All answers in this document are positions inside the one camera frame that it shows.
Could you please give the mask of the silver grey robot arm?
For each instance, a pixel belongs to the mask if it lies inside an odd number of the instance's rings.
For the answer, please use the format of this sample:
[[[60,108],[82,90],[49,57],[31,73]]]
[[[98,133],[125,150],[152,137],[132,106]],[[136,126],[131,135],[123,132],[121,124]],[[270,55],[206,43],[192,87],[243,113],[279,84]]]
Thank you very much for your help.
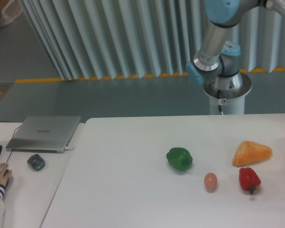
[[[227,72],[227,64],[221,57],[231,28],[235,27],[243,15],[257,7],[275,11],[285,18],[285,0],[207,0],[205,11],[211,24],[206,32],[200,50],[192,61],[186,64],[188,76],[198,85],[210,79],[234,76],[239,72],[236,67]]]

